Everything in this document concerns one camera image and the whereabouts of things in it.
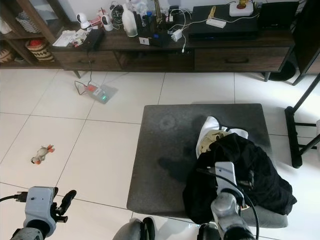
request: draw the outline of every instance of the alarm clock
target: alarm clock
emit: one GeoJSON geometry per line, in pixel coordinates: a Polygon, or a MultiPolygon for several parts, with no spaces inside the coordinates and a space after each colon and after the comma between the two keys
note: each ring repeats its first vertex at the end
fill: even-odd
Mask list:
{"type": "Polygon", "coordinates": [[[111,12],[111,17],[114,20],[116,25],[121,25],[122,24],[122,14],[124,13],[124,8],[121,5],[111,5],[110,10],[111,12]]]}

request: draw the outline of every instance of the cabinet leg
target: cabinet leg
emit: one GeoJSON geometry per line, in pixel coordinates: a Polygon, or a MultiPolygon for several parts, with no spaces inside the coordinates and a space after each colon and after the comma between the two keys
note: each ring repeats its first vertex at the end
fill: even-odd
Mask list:
{"type": "Polygon", "coordinates": [[[78,71],[73,71],[74,72],[74,74],[78,77],[78,79],[80,79],[81,78],[81,76],[80,76],[80,74],[79,74],[79,72],[78,71]]]}
{"type": "Polygon", "coordinates": [[[295,86],[295,85],[297,85],[298,83],[300,83],[301,80],[304,79],[304,77],[305,77],[304,74],[300,74],[300,75],[296,78],[296,80],[292,83],[292,86],[295,86]]]}
{"type": "Polygon", "coordinates": [[[267,71],[267,72],[264,74],[264,81],[265,81],[265,82],[268,82],[269,77],[270,77],[270,74],[271,74],[271,72],[269,72],[269,71],[267,71]]]}

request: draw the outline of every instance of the drawer handle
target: drawer handle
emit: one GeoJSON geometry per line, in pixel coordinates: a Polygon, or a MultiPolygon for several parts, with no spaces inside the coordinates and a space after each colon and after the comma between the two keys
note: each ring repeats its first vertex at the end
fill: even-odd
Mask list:
{"type": "Polygon", "coordinates": [[[246,59],[240,60],[240,61],[229,60],[229,59],[226,59],[224,61],[225,61],[226,64],[247,64],[249,62],[249,58],[246,58],[246,59]]]}
{"type": "Polygon", "coordinates": [[[89,60],[79,60],[78,63],[80,64],[89,64],[89,60]]]}

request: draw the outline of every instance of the white tile floor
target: white tile floor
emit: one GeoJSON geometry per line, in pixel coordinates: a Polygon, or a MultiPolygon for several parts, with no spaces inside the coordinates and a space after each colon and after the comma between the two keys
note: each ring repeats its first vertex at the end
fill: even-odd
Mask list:
{"type": "MultiPolygon", "coordinates": [[[[80,81],[87,83],[89,74],[81,74],[80,81]]],[[[143,108],[191,103],[262,104],[278,172],[291,183],[298,203],[287,228],[261,229],[261,239],[319,239],[320,161],[311,150],[300,169],[290,166],[284,115],[284,108],[296,103],[314,77],[293,87],[263,82],[256,73],[93,72],[92,80],[104,83],[113,95],[106,105],[79,96],[71,71],[2,69],[0,79],[0,197],[39,185],[58,186],[62,196],[71,189],[78,192],[67,224],[59,224],[50,239],[111,240],[132,216],[142,219],[125,208],[143,108]],[[38,148],[48,144],[55,152],[42,164],[31,164],[38,148]]],[[[296,120],[320,119],[319,103],[320,86],[296,120]]],[[[298,135],[305,143],[315,131],[299,128],[298,135]]],[[[0,204],[1,240],[22,226],[24,206],[10,200],[0,204]]],[[[153,218],[158,240],[197,239],[199,226],[190,221],[153,218]]]]}

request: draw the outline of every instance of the gray ottoman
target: gray ottoman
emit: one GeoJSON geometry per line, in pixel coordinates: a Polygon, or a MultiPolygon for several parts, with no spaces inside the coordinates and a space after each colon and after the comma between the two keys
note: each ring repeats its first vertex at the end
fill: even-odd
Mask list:
{"type": "MultiPolygon", "coordinates": [[[[187,218],[182,192],[194,166],[196,144],[207,116],[244,129],[248,139],[272,158],[261,104],[148,105],[144,107],[127,208],[133,212],[187,218]]],[[[287,216],[257,206],[261,227],[284,228],[287,216]]],[[[255,226],[252,209],[241,216],[255,226]]]]}

